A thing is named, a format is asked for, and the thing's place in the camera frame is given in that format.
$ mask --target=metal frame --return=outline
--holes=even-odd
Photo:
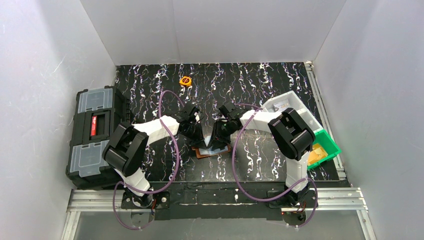
[[[322,127],[334,139],[333,132],[331,131],[331,128],[330,128],[330,122],[329,122],[329,119],[327,117],[326,108],[324,107],[323,99],[321,98],[321,92],[320,92],[320,88],[318,86],[317,78],[315,77],[314,65],[313,65],[312,61],[307,61],[304,64],[305,64],[306,73],[307,73],[307,76],[309,78],[309,82],[310,82],[310,85],[311,85],[311,88],[312,88],[312,94],[313,94],[313,97],[315,98],[315,102],[316,102],[316,105],[318,107],[318,112],[319,112],[319,115],[321,117]],[[337,174],[338,174],[338,177],[340,178],[340,180],[347,179],[346,173],[345,173],[345,168],[343,167],[343,163],[342,163],[342,159],[341,159],[340,155],[337,155],[333,159],[333,161],[334,161],[335,167],[337,168]],[[366,240],[377,239],[376,235],[374,234],[374,230],[373,230],[373,226],[371,225],[370,218],[368,216],[368,208],[367,209],[357,209],[356,213],[358,215],[359,222],[360,222],[360,225],[362,227],[362,231],[363,231],[363,235],[365,236],[365,239]]]
[[[313,71],[311,61],[305,62],[307,76],[311,84],[312,93],[315,98],[321,122],[328,134],[333,137],[330,123],[327,118],[326,109],[321,98],[320,90]],[[340,156],[334,158],[338,177],[346,179],[345,169]],[[73,240],[77,231],[81,212],[113,212],[112,197],[113,190],[72,190],[67,208],[67,216],[63,228],[62,239]],[[115,197],[116,211],[118,212],[149,212],[149,209],[122,209],[121,201],[124,191],[118,190]],[[368,216],[368,207],[360,188],[338,187],[338,188],[318,188],[318,208],[317,211],[356,211],[363,234],[366,240],[375,240],[373,227]],[[282,212],[296,211],[297,207],[281,208]]]

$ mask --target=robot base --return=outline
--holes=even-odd
[[[290,191],[285,196],[277,200],[268,202],[268,207],[270,207],[271,209],[291,208],[293,206],[297,206],[297,203],[302,206],[302,204],[306,202],[306,208],[313,208],[315,205],[315,191],[310,190],[309,185],[307,185],[304,189],[304,192],[300,191],[298,193]],[[266,194],[268,198],[272,198],[281,194],[282,192],[283,191],[271,190],[268,191]]]
[[[154,209],[168,209],[170,207],[170,193],[167,191],[163,191],[153,194],[153,197],[150,194],[145,194],[142,197],[139,197],[133,194],[131,191],[126,190],[122,196],[121,208],[151,209],[153,207],[152,203],[154,203]]]

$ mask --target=white panel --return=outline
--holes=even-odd
[[[172,0],[81,0],[115,65],[180,62]]]
[[[0,1],[0,234],[60,239],[76,93],[115,66],[78,0]]]
[[[423,13],[423,1],[348,0],[314,62],[378,239],[424,235]]]
[[[174,0],[182,63],[304,62],[346,0]]]

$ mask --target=table surface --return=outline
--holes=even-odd
[[[192,86],[179,85],[183,76],[192,78]],[[260,106],[267,99],[292,90],[321,122],[302,62],[121,65],[117,67],[115,86],[130,99],[135,114],[133,124],[158,118],[161,91],[177,93],[184,102],[191,101],[204,113],[201,124],[205,137],[211,135],[214,122],[220,117],[218,108],[224,102]],[[166,114],[179,109],[180,104],[169,94],[164,97],[162,107]],[[232,144],[236,136],[231,136]],[[197,159],[183,136],[177,136],[177,142],[181,165],[176,182],[234,181],[231,153]],[[175,148],[168,137],[146,149],[142,169],[150,182],[168,181],[175,162]],[[266,132],[247,130],[242,135],[236,146],[235,164],[241,182],[284,182],[286,178],[286,158],[272,135]],[[339,180],[333,161],[309,170],[308,175],[317,181]]]

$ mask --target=flat brown object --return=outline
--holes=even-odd
[[[207,157],[210,157],[210,156],[215,156],[215,155],[218,155],[218,154],[226,154],[226,153],[231,152],[231,145],[230,144],[227,145],[227,148],[228,148],[227,151],[218,152],[218,153],[215,153],[215,154],[212,154],[212,155],[201,155],[198,147],[194,147],[194,146],[191,147],[191,149],[196,152],[197,159],[204,159],[204,158],[207,158]]]

